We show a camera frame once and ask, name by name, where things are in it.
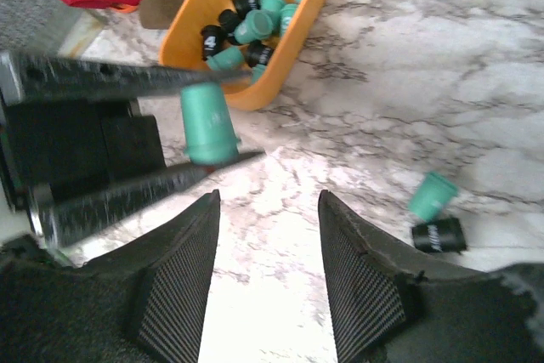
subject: yellow object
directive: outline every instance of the yellow object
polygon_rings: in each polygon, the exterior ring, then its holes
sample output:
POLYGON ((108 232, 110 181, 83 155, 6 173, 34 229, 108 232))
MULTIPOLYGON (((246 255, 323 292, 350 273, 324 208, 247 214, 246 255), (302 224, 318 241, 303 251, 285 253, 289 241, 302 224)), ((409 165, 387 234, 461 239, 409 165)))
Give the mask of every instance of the yellow object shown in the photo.
MULTIPOLYGON (((325 0, 303 0, 286 34, 281 39, 272 37, 264 42, 275 48, 266 71, 253 85, 248 80, 224 86, 229 106, 255 111, 272 102, 280 92, 281 85, 286 80, 324 2, 325 0)), ((202 61, 201 29, 207 25, 216 25, 219 14, 224 9, 232 8, 230 0, 185 0, 162 42, 159 54, 161 64, 187 69, 207 69, 202 61)))

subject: marble table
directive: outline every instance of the marble table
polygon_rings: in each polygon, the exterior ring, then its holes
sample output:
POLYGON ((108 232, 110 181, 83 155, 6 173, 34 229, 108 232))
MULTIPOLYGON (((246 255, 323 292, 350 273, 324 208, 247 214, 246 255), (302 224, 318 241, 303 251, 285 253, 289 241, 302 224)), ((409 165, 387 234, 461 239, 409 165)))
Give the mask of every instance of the marble table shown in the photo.
MULTIPOLYGON (((281 95, 232 111, 268 155, 71 249, 81 264, 219 188, 221 230, 201 363, 336 361, 317 198, 329 189, 401 240, 423 174, 461 194, 469 251, 491 270, 544 260, 544 0, 328 0, 281 95)), ((112 16, 86 57, 150 64, 164 32, 112 16)), ((142 100, 169 163, 185 160, 177 99, 142 100)))

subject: black cylinder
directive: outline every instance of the black cylinder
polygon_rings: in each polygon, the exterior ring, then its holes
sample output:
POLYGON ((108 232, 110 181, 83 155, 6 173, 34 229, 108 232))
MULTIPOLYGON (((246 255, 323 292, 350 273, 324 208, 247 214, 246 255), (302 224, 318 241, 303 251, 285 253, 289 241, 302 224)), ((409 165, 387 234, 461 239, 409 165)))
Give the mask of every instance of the black cylinder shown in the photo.
POLYGON ((467 249, 459 218, 444 218, 411 229, 414 247, 423 252, 461 252, 467 249))
POLYGON ((265 46, 260 41, 251 42, 246 51, 247 65, 252 68, 257 64, 267 65, 273 53, 273 48, 265 46))
POLYGON ((202 59, 206 60, 223 50, 223 42, 227 37, 219 26, 209 25, 201 30, 202 35, 202 59))
POLYGON ((245 19, 249 12, 260 8, 258 1, 259 0, 232 0, 232 4, 235 5, 236 13, 240 18, 245 19))
POLYGON ((225 9, 219 14, 218 21, 221 28, 227 33, 227 41, 239 46, 240 44, 235 39, 235 30, 241 23, 240 16, 233 10, 225 9))

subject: gray carpet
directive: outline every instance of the gray carpet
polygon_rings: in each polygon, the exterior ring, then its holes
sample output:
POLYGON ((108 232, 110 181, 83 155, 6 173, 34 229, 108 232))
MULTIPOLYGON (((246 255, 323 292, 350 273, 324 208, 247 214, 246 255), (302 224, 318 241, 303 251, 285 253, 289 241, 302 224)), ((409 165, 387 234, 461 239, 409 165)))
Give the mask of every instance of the gray carpet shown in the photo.
POLYGON ((81 17, 60 0, 0 0, 0 49, 56 52, 81 17))

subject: white marble surface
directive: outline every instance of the white marble surface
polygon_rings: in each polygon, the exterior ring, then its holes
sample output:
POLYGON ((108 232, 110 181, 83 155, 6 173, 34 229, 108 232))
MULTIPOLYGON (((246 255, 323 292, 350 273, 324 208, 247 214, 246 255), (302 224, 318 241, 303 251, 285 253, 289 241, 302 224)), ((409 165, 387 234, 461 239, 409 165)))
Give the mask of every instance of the white marble surface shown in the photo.
MULTIPOLYGON (((476 269, 544 260, 544 0, 328 0, 279 98, 232 111, 260 162, 73 249, 131 241, 219 188, 221 231, 200 362, 336 361, 317 197, 329 189, 409 241, 425 172, 461 188, 447 208, 476 269)), ((148 64, 164 33, 114 19, 88 57, 148 64)), ((185 159, 177 99, 145 100, 170 163, 185 159)))

